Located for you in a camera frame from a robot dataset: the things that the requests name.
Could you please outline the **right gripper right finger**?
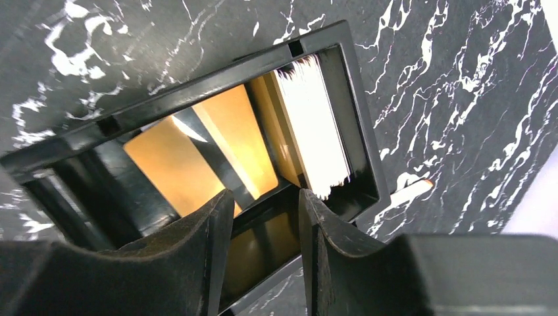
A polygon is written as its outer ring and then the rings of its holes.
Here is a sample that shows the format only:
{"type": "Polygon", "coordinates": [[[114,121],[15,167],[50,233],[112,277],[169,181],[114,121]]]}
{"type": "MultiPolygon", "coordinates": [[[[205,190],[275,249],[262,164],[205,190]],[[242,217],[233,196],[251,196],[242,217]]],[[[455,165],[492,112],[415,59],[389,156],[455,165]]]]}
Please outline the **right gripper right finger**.
{"type": "Polygon", "coordinates": [[[309,315],[556,315],[557,241],[402,234],[387,244],[307,189],[299,237],[309,315]]]}

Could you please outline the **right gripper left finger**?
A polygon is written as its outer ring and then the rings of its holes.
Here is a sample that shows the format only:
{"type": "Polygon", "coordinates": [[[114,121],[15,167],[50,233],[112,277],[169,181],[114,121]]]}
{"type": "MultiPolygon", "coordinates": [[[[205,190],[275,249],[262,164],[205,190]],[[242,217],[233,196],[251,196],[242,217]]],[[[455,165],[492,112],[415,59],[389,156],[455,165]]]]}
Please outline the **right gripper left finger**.
{"type": "Polygon", "coordinates": [[[234,215],[229,190],[118,250],[1,242],[2,315],[217,315],[234,215]]]}

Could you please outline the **gold credit card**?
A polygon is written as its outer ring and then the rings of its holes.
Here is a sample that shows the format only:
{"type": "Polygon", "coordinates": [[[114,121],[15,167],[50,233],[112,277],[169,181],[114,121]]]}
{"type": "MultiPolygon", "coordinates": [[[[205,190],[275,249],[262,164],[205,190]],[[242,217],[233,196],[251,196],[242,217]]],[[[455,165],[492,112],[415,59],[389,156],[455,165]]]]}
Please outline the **gold credit card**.
{"type": "Polygon", "coordinates": [[[278,179],[245,86],[210,97],[194,105],[193,111],[253,199],[277,187],[278,179]]]}
{"type": "Polygon", "coordinates": [[[124,144],[124,151],[181,217],[225,189],[195,147],[192,133],[170,117],[124,144]]]}

